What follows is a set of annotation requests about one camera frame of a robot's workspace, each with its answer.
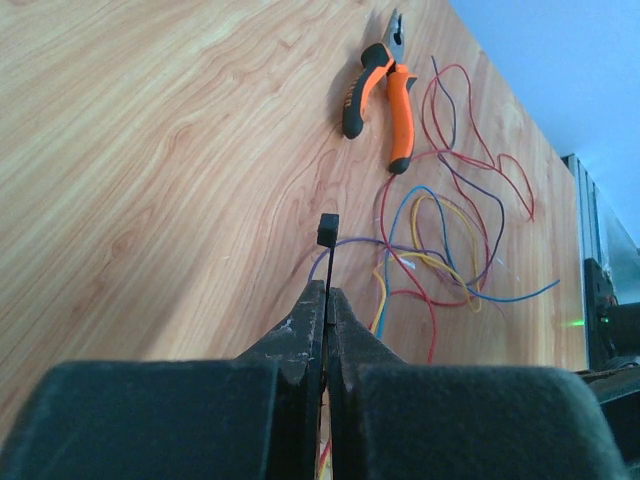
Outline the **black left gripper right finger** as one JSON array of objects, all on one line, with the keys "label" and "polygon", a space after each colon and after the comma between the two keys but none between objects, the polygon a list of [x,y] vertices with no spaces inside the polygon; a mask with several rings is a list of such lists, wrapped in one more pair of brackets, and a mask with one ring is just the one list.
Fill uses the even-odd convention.
[{"label": "black left gripper right finger", "polygon": [[549,367],[412,365],[328,303],[337,479],[626,479],[601,395]]}]

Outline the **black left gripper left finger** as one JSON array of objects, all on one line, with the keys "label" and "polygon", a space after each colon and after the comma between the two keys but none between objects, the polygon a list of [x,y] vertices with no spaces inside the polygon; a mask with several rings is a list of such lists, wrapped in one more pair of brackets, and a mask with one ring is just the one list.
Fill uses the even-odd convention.
[{"label": "black left gripper left finger", "polygon": [[1,448],[5,479],[312,479],[325,286],[238,357],[77,361],[39,381]]}]

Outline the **black zip tie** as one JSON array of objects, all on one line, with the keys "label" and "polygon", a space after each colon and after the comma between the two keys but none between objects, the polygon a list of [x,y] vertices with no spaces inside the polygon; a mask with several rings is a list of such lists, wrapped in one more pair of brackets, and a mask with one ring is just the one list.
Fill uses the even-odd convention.
[{"label": "black zip tie", "polygon": [[336,244],[338,241],[339,215],[336,213],[322,213],[317,229],[317,241],[320,246],[328,250],[327,274],[325,279],[324,322],[328,322],[331,280]]}]

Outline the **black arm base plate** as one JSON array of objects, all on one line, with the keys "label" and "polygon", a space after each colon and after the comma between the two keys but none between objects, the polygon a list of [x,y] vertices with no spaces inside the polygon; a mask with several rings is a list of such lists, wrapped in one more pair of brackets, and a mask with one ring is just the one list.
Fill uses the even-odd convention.
[{"label": "black arm base plate", "polygon": [[639,304],[622,304],[593,258],[583,263],[587,370],[620,449],[639,446]]}]

